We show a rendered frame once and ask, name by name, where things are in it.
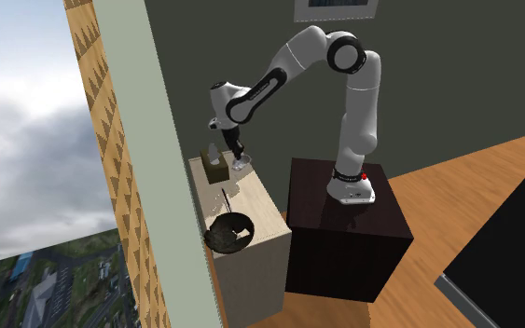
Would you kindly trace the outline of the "olive tissue box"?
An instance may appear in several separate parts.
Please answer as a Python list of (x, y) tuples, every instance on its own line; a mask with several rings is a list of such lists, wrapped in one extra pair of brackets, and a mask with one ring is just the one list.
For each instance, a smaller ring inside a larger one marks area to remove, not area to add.
[(228, 163), (214, 143), (210, 143), (207, 148), (201, 149), (200, 160), (210, 185), (229, 179)]

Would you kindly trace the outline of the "black frying pan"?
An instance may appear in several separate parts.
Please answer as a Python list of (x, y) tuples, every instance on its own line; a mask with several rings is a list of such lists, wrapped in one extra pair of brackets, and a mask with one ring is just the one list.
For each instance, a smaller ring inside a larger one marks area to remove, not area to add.
[(231, 209), (225, 189), (222, 189), (222, 195), (228, 211), (215, 217), (203, 234), (203, 239), (206, 246), (213, 252), (237, 253), (252, 242), (255, 225), (248, 215)]

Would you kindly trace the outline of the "beige wooden cabinet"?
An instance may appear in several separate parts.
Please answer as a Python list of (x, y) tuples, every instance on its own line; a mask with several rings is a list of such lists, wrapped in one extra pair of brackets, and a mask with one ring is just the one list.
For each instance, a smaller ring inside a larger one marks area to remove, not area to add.
[(228, 328), (247, 328), (283, 309), (292, 232), (250, 165), (229, 179), (209, 184), (199, 157), (188, 161), (203, 218), (209, 227), (228, 209), (247, 215), (253, 239), (233, 253), (212, 253)]

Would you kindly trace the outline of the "dark brown robot stand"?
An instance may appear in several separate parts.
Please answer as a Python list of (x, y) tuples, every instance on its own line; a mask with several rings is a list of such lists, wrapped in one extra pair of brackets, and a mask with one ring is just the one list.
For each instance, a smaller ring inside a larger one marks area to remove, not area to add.
[(413, 235), (381, 165), (364, 166), (376, 194), (368, 205), (343, 205), (327, 194), (333, 168), (330, 160), (291, 161), (285, 290), (373, 303)]

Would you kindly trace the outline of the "large black furniture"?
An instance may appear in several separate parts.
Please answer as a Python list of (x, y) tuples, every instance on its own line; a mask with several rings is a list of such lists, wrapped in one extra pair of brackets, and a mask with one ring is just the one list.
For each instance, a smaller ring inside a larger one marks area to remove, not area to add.
[(525, 328), (525, 178), (435, 287), (475, 328)]

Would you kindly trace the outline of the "framed wall picture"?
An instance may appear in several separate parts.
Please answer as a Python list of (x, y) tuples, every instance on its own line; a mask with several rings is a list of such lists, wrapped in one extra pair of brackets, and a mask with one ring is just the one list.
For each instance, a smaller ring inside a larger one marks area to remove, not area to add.
[(294, 22), (373, 19), (380, 0), (295, 0)]

